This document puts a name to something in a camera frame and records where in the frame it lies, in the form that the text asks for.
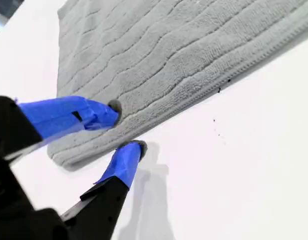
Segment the textured towel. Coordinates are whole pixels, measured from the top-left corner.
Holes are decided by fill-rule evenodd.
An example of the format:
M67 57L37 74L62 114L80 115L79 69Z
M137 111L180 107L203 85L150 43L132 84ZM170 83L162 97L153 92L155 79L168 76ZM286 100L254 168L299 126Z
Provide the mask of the textured towel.
M308 0L69 0L58 97L118 99L120 124L49 146L75 166L204 99L308 29Z

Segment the blue tape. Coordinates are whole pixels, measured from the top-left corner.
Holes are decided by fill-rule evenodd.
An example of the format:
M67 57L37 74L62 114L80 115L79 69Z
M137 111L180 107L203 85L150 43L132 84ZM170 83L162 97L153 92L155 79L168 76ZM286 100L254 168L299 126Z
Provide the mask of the blue tape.
M121 179L128 188L130 188L137 170L140 156L141 146L135 142L131 142L117 149L103 176L95 184L116 176Z
M18 105L37 132L49 143L80 130L112 127L119 113L81 96L67 96Z

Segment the white table surface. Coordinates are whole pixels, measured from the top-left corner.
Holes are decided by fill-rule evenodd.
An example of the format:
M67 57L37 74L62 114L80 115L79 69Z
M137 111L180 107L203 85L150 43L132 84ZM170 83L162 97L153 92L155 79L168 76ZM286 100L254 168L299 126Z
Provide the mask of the white table surface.
M63 3L26 0L0 33L0 95L55 97ZM308 239L308 40L138 139L149 151L113 239ZM111 155L71 173L43 148L12 169L61 214Z

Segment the gray towel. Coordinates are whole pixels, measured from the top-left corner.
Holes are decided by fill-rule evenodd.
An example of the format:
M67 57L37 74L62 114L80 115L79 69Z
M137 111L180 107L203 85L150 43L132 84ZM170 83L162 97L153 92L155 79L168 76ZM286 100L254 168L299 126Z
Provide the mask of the gray towel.
M116 128L51 144L65 167L201 101L308 29L308 0L69 0L58 14L58 97L123 109Z

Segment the white background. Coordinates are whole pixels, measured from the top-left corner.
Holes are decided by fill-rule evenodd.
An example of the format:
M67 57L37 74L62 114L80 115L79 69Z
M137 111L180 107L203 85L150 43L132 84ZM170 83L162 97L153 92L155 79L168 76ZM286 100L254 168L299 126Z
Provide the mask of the white background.
M63 3L26 0L0 33L0 95L56 96ZM308 40L139 139L149 151L113 239L308 239ZM67 172L43 148L12 169L61 214L111 155Z

